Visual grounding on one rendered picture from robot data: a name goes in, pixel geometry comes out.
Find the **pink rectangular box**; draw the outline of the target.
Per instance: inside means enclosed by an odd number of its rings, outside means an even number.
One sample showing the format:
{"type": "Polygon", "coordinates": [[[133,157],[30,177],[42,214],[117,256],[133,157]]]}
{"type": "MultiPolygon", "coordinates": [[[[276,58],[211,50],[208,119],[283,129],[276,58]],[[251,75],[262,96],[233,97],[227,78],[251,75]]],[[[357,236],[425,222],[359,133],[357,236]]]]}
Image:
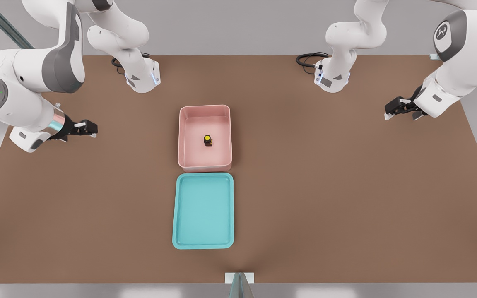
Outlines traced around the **pink rectangular box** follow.
{"type": "Polygon", "coordinates": [[[178,116],[178,164],[184,172],[225,172],[232,166],[231,113],[225,104],[187,106],[178,116]],[[210,135],[212,147],[204,145],[210,135]]]}

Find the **pale blue-green tray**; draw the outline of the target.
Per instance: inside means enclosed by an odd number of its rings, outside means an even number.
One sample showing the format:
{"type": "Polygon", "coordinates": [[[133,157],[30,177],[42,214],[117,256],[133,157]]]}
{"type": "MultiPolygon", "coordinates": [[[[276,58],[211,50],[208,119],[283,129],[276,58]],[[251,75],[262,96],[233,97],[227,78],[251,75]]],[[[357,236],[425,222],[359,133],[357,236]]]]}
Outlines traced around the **pale blue-green tray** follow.
{"type": "Polygon", "coordinates": [[[176,181],[172,243],[179,250],[227,249],[234,243],[234,178],[184,173],[176,181]]]}

